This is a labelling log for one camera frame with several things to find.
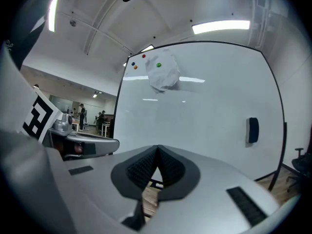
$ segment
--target black rubber pad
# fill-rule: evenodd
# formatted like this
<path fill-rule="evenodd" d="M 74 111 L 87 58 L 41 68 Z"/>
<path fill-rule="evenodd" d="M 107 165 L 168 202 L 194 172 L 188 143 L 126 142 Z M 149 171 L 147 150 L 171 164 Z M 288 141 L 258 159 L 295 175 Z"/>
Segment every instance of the black rubber pad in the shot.
<path fill-rule="evenodd" d="M 68 170 L 70 175 L 77 175 L 77 174 L 82 174 L 88 171 L 93 170 L 93 168 L 91 166 L 82 166 L 82 167 L 78 167 L 78 168 L 74 168 L 74 169 L 70 169 Z"/>
<path fill-rule="evenodd" d="M 240 187 L 234 187 L 226 191 L 240 211 L 244 214 L 251 226 L 257 225 L 267 217 Z"/>

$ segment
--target chair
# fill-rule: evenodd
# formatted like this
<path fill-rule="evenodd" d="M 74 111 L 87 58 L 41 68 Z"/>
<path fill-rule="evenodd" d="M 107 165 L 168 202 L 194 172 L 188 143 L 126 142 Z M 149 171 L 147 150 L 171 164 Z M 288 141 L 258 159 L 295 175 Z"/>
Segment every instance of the chair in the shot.
<path fill-rule="evenodd" d="M 307 152 L 304 155 L 301 155 L 301 151 L 303 150 L 303 148 L 295 148 L 295 150 L 298 151 L 298 158 L 294 158 L 292 160 L 292 165 L 298 171 L 298 175 L 289 176 L 286 179 L 287 182 L 289 181 L 289 179 L 295 181 L 288 187 L 287 192 L 289 192 L 291 188 L 297 184 L 304 186 L 307 183 L 307 180 L 311 177 L 310 169 L 312 164 L 312 154 Z"/>

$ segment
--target whiteboard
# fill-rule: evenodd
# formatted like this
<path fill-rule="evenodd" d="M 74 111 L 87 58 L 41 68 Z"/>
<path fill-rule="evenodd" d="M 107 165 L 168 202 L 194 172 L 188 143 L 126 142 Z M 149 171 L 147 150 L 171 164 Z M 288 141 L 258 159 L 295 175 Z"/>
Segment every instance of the whiteboard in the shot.
<path fill-rule="evenodd" d="M 173 53 L 181 77 L 173 89 L 156 93 L 145 63 L 164 48 Z M 282 103 L 259 51 L 189 42 L 141 53 L 129 58 L 117 98 L 116 153 L 162 144 L 225 161 L 251 179 L 277 170 L 284 131 Z M 250 117 L 259 120 L 259 139 L 252 145 L 246 143 Z"/>

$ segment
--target office chair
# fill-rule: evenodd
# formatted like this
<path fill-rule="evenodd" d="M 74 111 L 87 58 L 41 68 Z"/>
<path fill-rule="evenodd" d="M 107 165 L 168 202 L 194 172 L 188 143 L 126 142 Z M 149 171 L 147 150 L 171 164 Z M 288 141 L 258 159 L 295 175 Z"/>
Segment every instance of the office chair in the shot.
<path fill-rule="evenodd" d="M 303 148 L 295 148 L 295 150 L 298 151 L 298 158 L 294 158 L 292 160 L 292 165 L 299 173 L 298 176 L 289 176 L 286 179 L 286 182 L 288 182 L 289 179 L 295 181 L 288 187 L 287 192 L 289 192 L 291 188 L 297 184 L 299 184 L 301 187 L 305 186 L 309 178 L 311 178 L 312 154 L 306 152 L 305 154 L 301 155 Z"/>

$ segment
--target white cloth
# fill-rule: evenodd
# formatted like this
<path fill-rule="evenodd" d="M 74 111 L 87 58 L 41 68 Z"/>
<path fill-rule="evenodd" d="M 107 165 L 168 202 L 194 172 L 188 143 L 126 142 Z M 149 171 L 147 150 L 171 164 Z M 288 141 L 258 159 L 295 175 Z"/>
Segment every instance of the white cloth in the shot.
<path fill-rule="evenodd" d="M 145 68 L 150 85 L 157 93 L 175 85 L 180 77 L 175 57 L 169 49 L 164 49 L 159 56 L 149 57 Z"/>

